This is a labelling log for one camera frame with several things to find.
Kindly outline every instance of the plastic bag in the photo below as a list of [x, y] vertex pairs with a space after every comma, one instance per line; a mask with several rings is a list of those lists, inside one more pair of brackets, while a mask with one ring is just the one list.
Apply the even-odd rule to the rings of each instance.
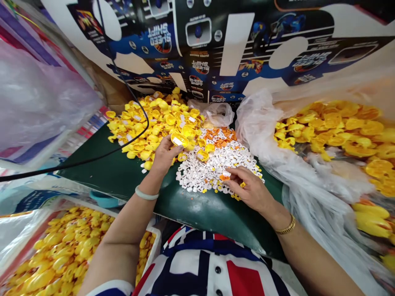
[[[354, 92], [349, 92], [349, 95], [354, 99], [359, 96]], [[357, 201], [357, 196], [365, 190], [370, 191], [370, 188], [354, 187], [353, 192], [343, 190], [344, 188], [340, 190], [338, 184], [333, 184], [333, 180], [340, 178], [339, 176], [327, 170], [321, 175], [293, 151], [277, 147], [277, 142], [273, 139], [277, 121], [294, 115], [316, 100], [318, 99], [302, 98], [297, 102], [287, 101], [286, 104], [274, 106], [270, 92], [263, 89], [245, 98], [238, 108], [237, 137], [259, 157], [260, 163], [270, 174], [289, 186], [289, 191], [286, 186], [283, 189], [284, 205], [362, 291], [369, 296], [386, 295], [370, 271], [376, 272], [388, 283], [391, 283], [392, 275], [353, 241], [345, 230], [348, 219], [352, 221], [355, 231], [356, 227], [353, 210], [344, 201]], [[331, 177], [332, 185], [325, 183], [328, 176]], [[341, 192], [343, 200], [330, 192]]]
[[45, 65], [3, 41], [0, 81], [0, 151], [45, 146], [41, 142], [76, 128], [102, 105], [77, 73]]
[[309, 153], [306, 161], [317, 171], [324, 189], [348, 204], [358, 202], [362, 194], [376, 191], [368, 176], [354, 164], [341, 160], [326, 162], [317, 153]]
[[214, 127], [227, 127], [233, 122], [235, 113], [228, 103], [203, 103], [191, 99], [188, 101], [188, 107], [200, 110], [207, 122]]

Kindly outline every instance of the gold bracelet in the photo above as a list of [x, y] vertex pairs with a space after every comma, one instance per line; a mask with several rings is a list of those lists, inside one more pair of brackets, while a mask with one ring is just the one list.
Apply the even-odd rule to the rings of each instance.
[[295, 220], [295, 217], [292, 214], [291, 214], [291, 216], [292, 216], [291, 224], [289, 224], [289, 226], [287, 228], [283, 229], [283, 230], [275, 230], [276, 233], [278, 233], [278, 234], [287, 234], [288, 232], [291, 232], [295, 228], [296, 220]]

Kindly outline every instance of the woman's left hand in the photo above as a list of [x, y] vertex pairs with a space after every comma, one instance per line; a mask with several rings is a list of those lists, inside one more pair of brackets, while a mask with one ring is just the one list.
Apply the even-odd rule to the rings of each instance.
[[175, 147], [170, 140], [170, 135], [167, 135], [162, 139], [160, 145], [155, 151], [155, 159], [153, 161], [153, 165], [151, 171], [167, 174], [169, 168], [172, 165], [173, 158], [177, 157], [177, 155], [184, 149], [184, 146], [180, 145]]

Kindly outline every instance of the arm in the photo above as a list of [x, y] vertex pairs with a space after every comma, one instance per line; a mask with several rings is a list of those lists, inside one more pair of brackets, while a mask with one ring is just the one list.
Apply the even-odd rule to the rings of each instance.
[[[170, 136], [163, 138], [155, 153], [152, 169], [139, 185], [141, 192], [156, 195], [173, 158], [183, 146], [171, 149]], [[156, 200], [132, 195], [99, 244], [79, 295], [86, 295], [110, 280], [124, 280], [134, 286], [139, 245], [152, 216]]]
[[[290, 225], [291, 214], [274, 200], [260, 178], [243, 166], [227, 171], [232, 175], [226, 185], [275, 230]], [[241, 188], [239, 184], [243, 181], [246, 186]], [[344, 269], [298, 222], [291, 232], [277, 236], [289, 264], [309, 295], [364, 295]]]

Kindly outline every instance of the green surface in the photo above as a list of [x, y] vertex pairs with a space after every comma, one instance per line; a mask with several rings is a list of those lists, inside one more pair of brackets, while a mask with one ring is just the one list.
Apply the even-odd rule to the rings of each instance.
[[[107, 137], [112, 135], [104, 125], [84, 145], [73, 153], [64, 164], [102, 155], [117, 147]], [[128, 159], [125, 153], [115, 152], [100, 160], [61, 170], [58, 175], [127, 201], [144, 178], [140, 159]], [[188, 224], [200, 230], [220, 233], [269, 257], [285, 261], [279, 240], [269, 223], [242, 201], [229, 194], [187, 192], [175, 179], [179, 164], [166, 175], [154, 212]], [[281, 202], [282, 183], [262, 171], [266, 186], [273, 197]]]

